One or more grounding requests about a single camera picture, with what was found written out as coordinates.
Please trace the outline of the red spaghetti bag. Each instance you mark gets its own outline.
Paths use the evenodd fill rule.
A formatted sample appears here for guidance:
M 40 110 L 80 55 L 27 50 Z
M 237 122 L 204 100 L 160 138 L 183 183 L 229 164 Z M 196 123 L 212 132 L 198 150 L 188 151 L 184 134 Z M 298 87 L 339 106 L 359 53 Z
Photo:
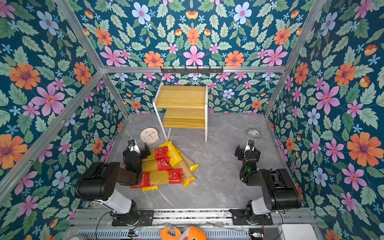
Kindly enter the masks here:
M 143 157 L 143 161 L 152 161 L 152 160 L 161 160 L 164 158 L 168 158 L 168 147 L 160 147 L 155 149 L 146 150 L 146 157 Z
M 142 173 L 139 183 L 131 186 L 131 189 L 149 188 L 159 185 L 181 184 L 183 170 L 163 170 Z
M 172 166 L 168 158 L 145 161 L 142 165 L 143 172 L 167 171 L 171 169 Z

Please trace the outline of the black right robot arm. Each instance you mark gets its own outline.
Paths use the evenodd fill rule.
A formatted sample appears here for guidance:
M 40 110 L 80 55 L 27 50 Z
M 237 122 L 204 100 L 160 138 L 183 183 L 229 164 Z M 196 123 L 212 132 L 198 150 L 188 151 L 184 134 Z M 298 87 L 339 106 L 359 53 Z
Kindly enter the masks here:
M 260 169 L 258 162 L 261 152 L 255 141 L 248 140 L 246 147 L 236 147 L 234 156 L 242 162 L 240 181 L 249 187 L 260 187 L 262 195 L 250 200 L 245 208 L 246 221 L 255 225 L 272 212 L 299 209 L 302 199 L 299 191 L 286 169 Z

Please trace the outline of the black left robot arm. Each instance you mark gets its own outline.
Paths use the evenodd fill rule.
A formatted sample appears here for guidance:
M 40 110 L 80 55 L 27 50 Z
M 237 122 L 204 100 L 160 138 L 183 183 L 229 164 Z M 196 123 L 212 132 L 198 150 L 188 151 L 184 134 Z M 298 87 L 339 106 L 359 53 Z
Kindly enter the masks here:
M 139 185 L 144 175 L 143 160 L 150 155 L 147 144 L 141 150 L 134 139 L 129 140 L 127 148 L 123 151 L 125 167 L 120 167 L 119 162 L 91 164 L 76 183 L 75 196 L 107 207 L 117 220 L 121 219 L 127 225 L 134 225 L 140 216 L 137 205 L 135 201 L 116 190 L 116 185 Z

